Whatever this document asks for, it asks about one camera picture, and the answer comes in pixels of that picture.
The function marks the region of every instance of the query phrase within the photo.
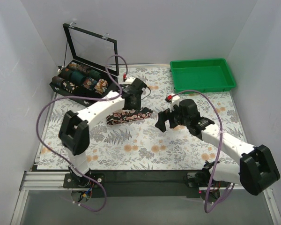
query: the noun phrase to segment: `floral fabric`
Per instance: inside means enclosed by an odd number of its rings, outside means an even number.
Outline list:
[[[90,130],[90,145],[86,150],[91,169],[98,170],[175,170],[201,169],[205,160],[214,160],[217,147],[205,143],[189,134],[183,126],[177,126],[162,133],[155,128],[158,112],[170,106],[164,99],[174,92],[170,68],[129,68],[127,76],[138,77],[152,90],[150,96],[142,101],[142,107],[153,110],[150,118],[117,125],[107,125],[106,118]],[[229,92],[206,93],[215,105],[223,121],[224,130],[244,141],[243,132]],[[192,98],[201,116],[218,120],[209,103],[198,94],[181,95],[182,99]],[[85,107],[63,99],[55,102],[45,135],[45,142],[55,151],[67,157],[58,133],[64,114]],[[226,164],[235,162],[221,153],[220,160]],[[38,169],[67,169],[67,163],[42,148]]]

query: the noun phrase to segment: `green tray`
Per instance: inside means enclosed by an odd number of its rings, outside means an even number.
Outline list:
[[[170,68],[176,92],[189,89],[218,92],[236,87],[225,59],[172,61]]]

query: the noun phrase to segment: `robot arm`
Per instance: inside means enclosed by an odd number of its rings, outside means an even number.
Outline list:
[[[98,101],[78,112],[68,111],[61,124],[59,138],[66,147],[70,162],[81,173],[90,174],[85,150],[89,146],[89,131],[106,116],[120,109],[139,110],[141,95],[147,85],[138,78],[128,78],[121,85],[123,93],[112,101]],[[117,96],[116,91],[110,91],[104,98]],[[72,168],[69,168],[74,180],[82,186],[88,182]]]
[[[219,145],[219,127],[212,120],[200,116],[193,100],[180,101],[180,98],[175,96],[166,98],[166,101],[170,102],[171,106],[159,112],[155,125],[157,128],[165,132],[165,121],[168,120],[170,128],[177,125],[186,126],[192,135],[216,147]],[[213,177],[216,181],[241,184],[250,194],[258,195],[280,178],[271,151],[264,145],[255,147],[223,132],[222,151],[235,160],[237,165],[219,163]],[[207,162],[202,169],[203,173],[207,173],[206,183],[213,165],[214,162]]]

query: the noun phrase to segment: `wire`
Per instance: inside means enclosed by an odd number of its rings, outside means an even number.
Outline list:
[[[143,97],[141,100],[144,100],[146,97],[148,97],[151,94],[151,89],[149,88],[149,86],[147,86],[147,88],[149,89],[150,93],[148,95],[146,95],[145,97]]]
[[[64,67],[65,67],[65,65],[66,65],[66,56],[67,56],[67,44],[66,44],[66,52],[65,52]]]
[[[220,190],[221,182],[219,182],[219,187],[216,189],[216,191]]]
[[[208,182],[208,187],[207,187],[207,191],[206,191],[206,196],[205,196],[205,203],[204,203],[204,211],[206,213],[210,213],[214,208],[215,206],[218,204],[218,203],[221,203],[222,201],[224,201],[231,193],[231,191],[233,190],[234,188],[234,184],[231,188],[231,190],[229,192],[228,189],[231,185],[231,183],[228,184],[228,186],[226,187],[223,195],[221,195],[221,197],[219,197],[218,200],[216,200],[216,202],[209,208],[207,209],[207,202],[208,202],[208,196],[209,196],[209,193],[210,193],[210,188],[211,188],[211,184],[212,184],[212,180],[213,180],[213,177],[214,177],[214,173],[215,173],[215,168],[216,168],[216,165],[219,161],[219,157],[220,157],[220,152],[221,152],[221,149],[222,149],[222,142],[223,142],[223,124],[222,124],[222,120],[220,118],[220,115],[219,113],[217,112],[215,106],[212,104],[212,102],[209,100],[209,98],[204,95],[203,93],[197,91],[197,90],[183,90],[177,94],[174,94],[172,95],[172,97],[176,96],[176,95],[180,95],[182,93],[185,93],[185,92],[195,92],[195,93],[198,93],[200,94],[201,96],[203,96],[208,102],[209,104],[211,105],[211,107],[213,108],[216,116],[217,116],[217,119],[219,120],[219,123],[220,123],[220,141],[219,141],[219,147],[218,147],[218,151],[217,151],[217,154],[216,154],[216,157],[215,157],[215,160],[214,160],[214,167],[212,168],[212,171],[211,171],[211,174],[210,174],[210,178],[209,178],[209,182]]]
[[[105,206],[105,204],[106,204],[106,201],[107,201],[107,194],[106,194],[106,191],[105,191],[104,187],[103,187],[98,181],[96,181],[96,180],[94,180],[94,179],[92,179],[92,178],[90,178],[90,177],[84,175],[83,173],[81,173],[78,169],[76,169],[76,167],[75,167],[66,157],[64,157],[63,155],[61,155],[61,154],[59,154],[58,152],[54,151],[49,145],[47,145],[47,144],[42,140],[41,135],[40,135],[39,130],[38,130],[38,127],[39,127],[39,122],[40,122],[41,116],[42,116],[42,114],[44,113],[44,111],[46,110],[46,108],[47,108],[48,106],[50,106],[52,103],[56,102],[56,101],[59,101],[59,100],[62,100],[62,99],[66,99],[66,98],[69,98],[69,99],[91,100],[91,101],[111,101],[111,100],[114,100],[114,99],[120,97],[120,96],[122,95],[122,93],[123,93],[122,88],[121,88],[121,86],[112,78],[112,76],[110,75],[110,73],[108,72],[108,69],[107,69],[107,63],[108,63],[109,59],[111,59],[112,57],[120,57],[120,58],[124,61],[125,65],[126,65],[126,73],[128,73],[128,65],[127,65],[125,59],[124,59],[122,56],[120,56],[120,55],[112,55],[112,56],[109,57],[109,58],[107,59],[107,61],[106,61],[106,64],[105,64],[105,71],[106,71],[107,75],[109,76],[109,78],[111,79],[111,81],[114,82],[114,83],[117,85],[117,87],[119,88],[119,94],[118,94],[117,96],[111,97],[111,98],[93,98],[93,97],[92,97],[92,98],[91,98],[91,97],[89,98],[89,97],[80,97],[80,96],[64,96],[64,97],[58,97],[58,98],[52,100],[51,102],[49,102],[47,105],[45,105],[45,106],[42,108],[41,112],[39,113],[39,115],[38,115],[38,117],[37,117],[37,123],[36,123],[36,132],[37,132],[37,137],[38,137],[39,141],[40,141],[49,151],[51,151],[53,154],[55,154],[55,155],[61,157],[61,158],[64,159],[67,163],[69,163],[69,166],[72,167],[72,169],[74,169],[78,174],[80,174],[82,177],[84,177],[84,178],[90,180],[91,182],[93,182],[93,184],[96,183],[96,184],[102,189],[102,191],[103,191],[103,193],[104,193],[104,203],[102,204],[102,206],[101,206],[99,209],[92,209],[92,208],[90,208],[90,207],[88,207],[88,206],[85,206],[85,205],[80,204],[80,206],[82,206],[82,207],[84,207],[84,208],[86,208],[86,209],[88,209],[88,210],[90,210],[90,211],[92,211],[92,212],[98,212],[98,211],[100,211],[101,209],[104,208],[104,206]]]

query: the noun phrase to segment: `white enclosure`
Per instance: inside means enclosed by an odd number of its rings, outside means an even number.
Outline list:
[[[36,118],[64,60],[62,24],[73,21],[110,34],[128,63],[227,59],[248,141],[268,146],[281,173],[281,0],[0,0],[0,224],[33,164]],[[273,188],[281,213],[281,180]]]

